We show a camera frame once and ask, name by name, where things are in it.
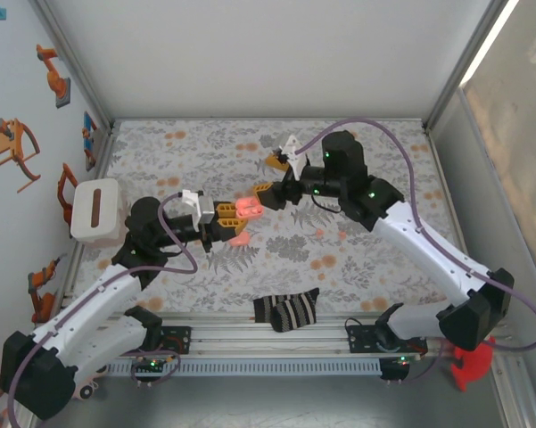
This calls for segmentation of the aluminium table edge bar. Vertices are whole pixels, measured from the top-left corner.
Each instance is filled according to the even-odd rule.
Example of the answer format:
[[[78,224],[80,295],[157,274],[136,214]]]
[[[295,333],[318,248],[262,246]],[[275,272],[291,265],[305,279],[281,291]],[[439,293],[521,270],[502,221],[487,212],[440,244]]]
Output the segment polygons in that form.
[[[243,121],[339,121],[345,118],[340,117],[118,117],[113,119],[113,124],[124,121],[207,121],[207,120],[243,120]],[[424,123],[422,118],[411,117],[348,117],[346,119],[371,119],[375,121],[410,121]]]

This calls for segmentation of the white tissue box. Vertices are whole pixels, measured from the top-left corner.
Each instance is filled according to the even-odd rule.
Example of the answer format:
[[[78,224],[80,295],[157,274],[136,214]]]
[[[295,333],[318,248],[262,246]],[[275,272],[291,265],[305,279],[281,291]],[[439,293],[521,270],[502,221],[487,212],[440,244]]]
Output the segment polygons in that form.
[[[87,245],[116,241],[120,236],[124,210],[116,179],[83,182],[75,190],[70,234]]]

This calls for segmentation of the grey floral table mat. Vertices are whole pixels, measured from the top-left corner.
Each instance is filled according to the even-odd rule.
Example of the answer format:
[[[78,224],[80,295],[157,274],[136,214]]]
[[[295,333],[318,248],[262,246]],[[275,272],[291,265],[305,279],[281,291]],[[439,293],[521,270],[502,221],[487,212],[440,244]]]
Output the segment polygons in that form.
[[[108,177],[127,203],[152,196],[175,217],[188,208],[175,195],[202,190],[217,201],[252,194],[257,184],[282,172],[266,164],[284,135],[308,146],[313,165],[322,162],[314,137],[325,121],[124,121],[111,148]],[[423,221],[451,242],[457,230],[438,162],[420,122],[352,123],[369,172],[415,198]],[[421,268],[376,234],[349,220],[331,198],[306,196],[283,210],[267,210],[250,222],[250,243],[232,247],[200,243],[189,251],[192,275],[161,273],[130,305],[153,312],[235,313],[251,316],[252,301],[268,295],[318,288],[318,313],[383,311],[394,303],[443,300]]]

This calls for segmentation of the black white striped sock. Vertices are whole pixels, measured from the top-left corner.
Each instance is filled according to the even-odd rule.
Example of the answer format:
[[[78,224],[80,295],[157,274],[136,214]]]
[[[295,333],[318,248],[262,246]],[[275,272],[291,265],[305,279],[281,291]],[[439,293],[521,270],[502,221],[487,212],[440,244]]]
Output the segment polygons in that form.
[[[256,323],[268,323],[277,333],[288,333],[317,322],[319,289],[269,295],[252,301]]]

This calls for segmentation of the blue orange machine sticker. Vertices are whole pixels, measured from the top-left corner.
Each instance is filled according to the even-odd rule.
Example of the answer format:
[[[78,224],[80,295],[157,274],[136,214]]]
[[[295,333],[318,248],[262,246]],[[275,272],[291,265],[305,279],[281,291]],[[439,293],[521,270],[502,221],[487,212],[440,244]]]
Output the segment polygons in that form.
[[[86,160],[86,171],[95,167],[101,143],[101,130],[97,127],[92,117],[87,111],[84,112],[84,122],[82,128],[83,150]]]

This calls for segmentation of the small circuit board green light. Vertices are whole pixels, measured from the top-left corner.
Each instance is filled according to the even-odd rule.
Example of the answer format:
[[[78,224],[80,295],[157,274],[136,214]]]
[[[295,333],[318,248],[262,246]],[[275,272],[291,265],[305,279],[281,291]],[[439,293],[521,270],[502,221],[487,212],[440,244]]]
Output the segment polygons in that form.
[[[420,354],[379,358],[380,379],[386,382],[402,382],[408,377],[410,366],[421,359]]]
[[[163,374],[166,365],[175,360],[174,357],[138,357],[132,365],[132,372],[135,375]]]

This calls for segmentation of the orange grey gripper sticker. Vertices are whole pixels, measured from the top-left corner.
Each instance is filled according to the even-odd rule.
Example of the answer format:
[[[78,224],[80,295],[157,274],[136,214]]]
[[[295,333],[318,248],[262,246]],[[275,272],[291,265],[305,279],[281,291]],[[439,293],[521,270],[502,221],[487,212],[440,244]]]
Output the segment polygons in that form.
[[[32,152],[24,153],[23,142],[27,138],[32,146]],[[17,190],[23,192],[30,185],[38,181],[41,176],[30,171],[27,162],[41,153],[39,144],[30,128],[18,119],[5,120],[0,118],[0,155],[6,157],[0,160],[0,166],[13,162],[28,179],[28,182]]]

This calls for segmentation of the red toy figure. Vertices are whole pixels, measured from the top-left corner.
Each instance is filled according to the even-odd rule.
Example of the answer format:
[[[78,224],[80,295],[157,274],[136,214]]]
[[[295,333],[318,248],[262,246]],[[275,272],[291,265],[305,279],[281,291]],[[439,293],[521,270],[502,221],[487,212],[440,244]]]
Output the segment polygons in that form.
[[[480,344],[473,351],[453,348],[453,357],[457,363],[450,366],[450,372],[460,391],[465,392],[469,383],[482,379],[490,371],[495,338],[491,336],[489,342],[490,344]]]

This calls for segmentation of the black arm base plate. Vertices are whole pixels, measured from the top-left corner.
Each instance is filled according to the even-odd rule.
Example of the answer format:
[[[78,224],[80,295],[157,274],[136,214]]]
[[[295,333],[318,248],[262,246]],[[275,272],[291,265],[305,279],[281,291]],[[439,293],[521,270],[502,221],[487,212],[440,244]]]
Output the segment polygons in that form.
[[[173,325],[161,328],[161,337],[156,350],[172,351],[179,355],[190,352],[192,328],[190,326]]]
[[[376,325],[347,325],[345,330],[351,353],[425,354],[428,351],[426,340],[420,338],[404,341],[387,336],[383,342]]]

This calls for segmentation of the aluminium mounting rail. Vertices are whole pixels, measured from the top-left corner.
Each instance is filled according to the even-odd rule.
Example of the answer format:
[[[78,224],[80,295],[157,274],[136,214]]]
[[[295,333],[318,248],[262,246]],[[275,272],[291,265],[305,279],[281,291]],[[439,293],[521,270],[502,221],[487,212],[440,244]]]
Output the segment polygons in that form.
[[[376,314],[323,313],[316,324],[290,333],[277,333],[269,324],[234,313],[165,313],[162,325],[192,328],[187,354],[191,358],[343,358],[350,355],[345,327],[354,323],[347,320],[349,317],[362,325],[372,325]],[[120,350],[138,349],[150,334],[144,323],[127,316],[85,323],[68,321],[62,327],[55,327],[56,321],[51,319],[30,336],[39,342],[51,333],[45,344],[60,351],[66,362],[95,355],[108,360]]]

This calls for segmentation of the aluminium frame post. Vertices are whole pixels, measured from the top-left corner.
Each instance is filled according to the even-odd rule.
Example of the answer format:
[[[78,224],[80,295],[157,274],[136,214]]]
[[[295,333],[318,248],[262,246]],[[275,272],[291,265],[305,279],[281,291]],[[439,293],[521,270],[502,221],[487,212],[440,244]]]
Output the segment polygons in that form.
[[[452,96],[475,74],[518,2],[519,0],[490,0],[439,98],[434,103],[432,111],[424,121],[426,132],[433,129]]]
[[[77,43],[71,39],[68,27],[56,11],[53,0],[28,0],[28,2],[93,113],[105,128],[111,129],[114,118],[94,80],[87,72],[82,55],[78,52]]]

